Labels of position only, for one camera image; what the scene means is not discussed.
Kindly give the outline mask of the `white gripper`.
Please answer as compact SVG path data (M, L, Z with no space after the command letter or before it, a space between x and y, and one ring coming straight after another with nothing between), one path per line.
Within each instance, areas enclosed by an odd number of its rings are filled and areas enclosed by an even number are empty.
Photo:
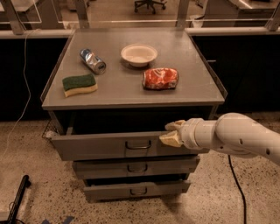
M170 132L159 137L163 144L172 147L180 147L183 144L186 148L193 150L212 149L218 145L214 120L192 118L187 121L169 122L164 127Z

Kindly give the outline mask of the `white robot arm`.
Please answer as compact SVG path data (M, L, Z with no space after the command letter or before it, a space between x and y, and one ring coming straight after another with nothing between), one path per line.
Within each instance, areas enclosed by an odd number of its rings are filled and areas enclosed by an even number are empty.
M280 135L246 115L227 113L217 120L191 118L165 125L160 141L172 147L209 149L242 158L262 156L280 165Z

